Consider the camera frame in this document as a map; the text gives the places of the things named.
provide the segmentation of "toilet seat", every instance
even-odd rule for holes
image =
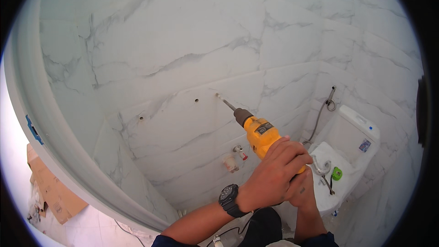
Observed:
[[[316,197],[317,208],[321,216],[323,216],[332,213],[340,207],[341,202],[343,202],[361,177],[356,179],[357,175],[352,174],[352,165],[326,142],[321,142],[310,154],[316,156],[317,162],[321,167],[323,167],[323,164],[327,160],[331,160],[331,170],[325,176],[329,183],[334,167],[338,167],[343,171],[343,177],[340,180],[332,181],[332,189],[335,194],[330,195],[327,185],[323,185],[322,183],[319,185],[322,177],[316,174],[314,167],[311,166],[313,170],[314,195]]]

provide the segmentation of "finger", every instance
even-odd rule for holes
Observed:
[[[310,155],[308,155],[308,154],[298,155],[290,163],[288,163],[285,166],[285,173],[289,177],[293,177],[294,175],[296,175],[299,172],[299,170],[305,164],[312,164],[312,163],[313,163],[313,159],[312,159],[312,157]]]
[[[286,142],[290,140],[290,136],[286,135],[284,137],[279,138],[278,140],[276,140],[268,149],[267,153],[265,154],[265,158],[268,158],[271,156],[271,154],[274,152],[274,150],[276,150],[276,148],[279,146],[279,144],[281,144],[282,142]]]
[[[297,175],[291,182],[290,187],[287,190],[286,196],[290,199],[297,191],[303,191],[299,189],[300,187],[304,188],[304,191],[313,191],[314,189],[306,189],[309,188],[304,187],[304,181],[309,176],[312,175],[311,168],[306,168],[305,171],[299,175]]]
[[[282,155],[286,150],[290,149],[291,146],[295,144],[292,141],[285,141],[277,145],[276,149],[270,156],[271,160],[277,159],[280,155]]]
[[[290,141],[288,148],[279,155],[279,160],[281,160],[283,164],[287,165],[293,160],[293,158],[301,154],[308,154],[308,151],[299,142]]]

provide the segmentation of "dark blue shirt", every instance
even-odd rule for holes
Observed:
[[[197,245],[183,244],[168,236],[159,235],[155,238],[152,247],[191,247]],[[331,232],[306,239],[300,244],[301,247],[338,247]]]

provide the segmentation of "wrist watch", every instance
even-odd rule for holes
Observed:
[[[248,213],[244,213],[239,210],[238,205],[235,203],[235,198],[238,195],[238,185],[230,184],[226,186],[219,195],[218,202],[229,215],[232,217],[243,217]]]

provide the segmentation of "toilet tank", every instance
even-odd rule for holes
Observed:
[[[371,158],[379,149],[380,130],[370,120],[342,105],[330,126],[325,141],[350,164],[361,157]]]

